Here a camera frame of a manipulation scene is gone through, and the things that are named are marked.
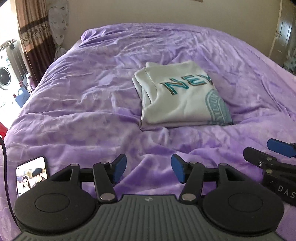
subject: circular pad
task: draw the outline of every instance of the circular pad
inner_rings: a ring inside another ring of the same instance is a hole
[[[275,193],[255,182],[229,181],[204,197],[202,209],[227,232],[258,235],[277,228],[284,204]]]
[[[37,198],[35,205],[36,207],[46,213],[55,213],[62,211],[67,208],[70,204],[70,199],[58,193],[44,194]]]
[[[44,181],[15,202],[21,227],[35,234],[58,234],[84,224],[95,211],[95,199],[70,182]]]

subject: folded shirt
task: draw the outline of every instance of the folded shirt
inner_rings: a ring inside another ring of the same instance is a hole
[[[146,63],[133,83],[142,100],[142,128],[232,123],[211,78],[193,61]]]

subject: woman in photo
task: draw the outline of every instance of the woman in photo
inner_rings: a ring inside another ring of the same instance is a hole
[[[22,178],[22,186],[23,186],[23,190],[21,191],[20,195],[22,195],[23,193],[31,189],[28,176],[24,176]]]

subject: brown curtain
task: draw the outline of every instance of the brown curtain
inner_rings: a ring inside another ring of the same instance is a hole
[[[45,0],[15,0],[22,51],[28,72],[38,85],[53,63],[55,45],[49,27]]]

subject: wrinkled fabric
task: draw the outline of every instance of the wrinkled fabric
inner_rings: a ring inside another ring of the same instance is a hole
[[[178,183],[170,157],[206,167],[228,163],[253,180],[262,170],[246,162],[243,149],[269,151],[267,140],[296,141],[295,81],[275,71],[257,50],[223,32],[177,24],[118,24],[87,30],[82,43],[55,61],[7,133],[9,195],[16,200],[15,168],[44,155],[50,173],[71,163],[81,168],[127,155],[127,168],[115,186],[121,194],[175,194]],[[193,60],[210,76],[226,102],[232,126],[158,127],[141,131],[141,100],[133,74],[146,62]],[[0,156],[0,183],[3,161]],[[95,196],[93,184],[83,189]],[[210,191],[205,185],[203,193]],[[285,205],[277,232],[295,240],[296,208]],[[19,233],[0,186],[0,236]]]

